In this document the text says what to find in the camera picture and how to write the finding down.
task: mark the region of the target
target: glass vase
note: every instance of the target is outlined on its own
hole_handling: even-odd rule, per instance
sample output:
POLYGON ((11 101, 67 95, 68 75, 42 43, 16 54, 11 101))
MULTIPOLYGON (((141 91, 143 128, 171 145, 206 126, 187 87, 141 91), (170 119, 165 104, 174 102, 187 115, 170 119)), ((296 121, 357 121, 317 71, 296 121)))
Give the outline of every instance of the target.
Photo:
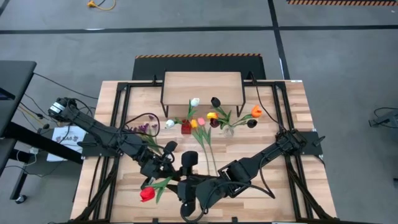
POLYGON ((223 130, 224 136, 226 138, 232 138, 234 136, 234 128, 235 127, 229 125, 225 126, 223 130))

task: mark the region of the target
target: black platform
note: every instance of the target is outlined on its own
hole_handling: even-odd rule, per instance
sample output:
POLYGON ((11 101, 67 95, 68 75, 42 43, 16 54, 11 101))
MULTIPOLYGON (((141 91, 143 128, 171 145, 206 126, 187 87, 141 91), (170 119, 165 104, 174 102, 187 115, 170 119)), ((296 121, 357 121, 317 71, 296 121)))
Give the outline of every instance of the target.
POLYGON ((252 72, 258 80, 266 73, 260 54, 190 54, 189 55, 138 55, 134 62, 132 80, 151 80, 154 75, 164 80, 168 72, 241 72, 246 78, 252 72))

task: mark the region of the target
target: yellow tulip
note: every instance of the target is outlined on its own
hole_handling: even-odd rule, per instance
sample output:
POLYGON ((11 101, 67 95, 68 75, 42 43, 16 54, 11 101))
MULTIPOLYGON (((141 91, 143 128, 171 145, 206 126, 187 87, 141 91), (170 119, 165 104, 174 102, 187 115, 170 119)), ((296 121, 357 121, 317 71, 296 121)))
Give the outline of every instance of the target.
POLYGON ((191 120, 191 127, 192 128, 197 128, 198 127, 198 122, 195 119, 191 120))
POLYGON ((207 114, 207 119, 211 119, 211 118, 218 119, 217 113, 214 113, 214 112, 208 113, 207 114))

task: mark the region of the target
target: dark purple tulip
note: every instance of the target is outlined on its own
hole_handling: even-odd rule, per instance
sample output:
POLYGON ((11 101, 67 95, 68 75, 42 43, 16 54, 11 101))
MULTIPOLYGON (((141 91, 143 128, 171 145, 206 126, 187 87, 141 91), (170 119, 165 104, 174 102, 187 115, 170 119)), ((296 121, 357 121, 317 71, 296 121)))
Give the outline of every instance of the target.
POLYGON ((220 125, 220 122, 217 119, 211 118, 210 119, 210 126, 212 128, 217 128, 220 125))
POLYGON ((255 119, 250 119, 248 121, 248 127, 249 128, 254 128, 254 127, 256 127, 256 125, 257 125, 257 121, 255 119))

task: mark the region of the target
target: gray floor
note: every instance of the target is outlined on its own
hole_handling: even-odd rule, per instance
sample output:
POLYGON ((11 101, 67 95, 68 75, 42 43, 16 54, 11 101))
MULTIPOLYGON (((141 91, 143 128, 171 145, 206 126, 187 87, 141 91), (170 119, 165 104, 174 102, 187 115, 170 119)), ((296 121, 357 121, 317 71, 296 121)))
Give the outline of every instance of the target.
MULTIPOLYGON (((272 24, 267 1, 261 0, 118 0, 109 12, 85 4, 11 0, 0 17, 0 30, 272 24)), ((275 0, 275 8, 281 26, 398 24, 396 7, 292 6, 275 0)), ((392 178, 398 177, 397 133, 369 128, 368 119, 375 108, 398 106, 398 30, 281 35, 291 79, 304 81, 315 126, 326 135, 326 171, 338 216, 396 223, 398 190, 392 178)), ((134 57, 140 54, 261 53, 267 77, 282 78, 273 31, 0 35, 0 49, 0 60, 35 60, 37 73, 93 96, 103 80, 130 79, 134 57)), ((81 98, 39 77, 27 93, 42 108, 58 96, 81 98)), ((95 101, 81 99, 95 106, 95 101)), ((29 99, 23 102, 34 108, 29 99)), ((14 121, 31 128, 20 113, 14 121)), ((18 148, 28 149, 22 144, 18 148)), ((65 162, 43 179, 29 176, 23 193, 30 198, 21 205, 9 200, 18 173, 8 168, 0 178, 0 223, 68 219, 80 166, 65 162)))

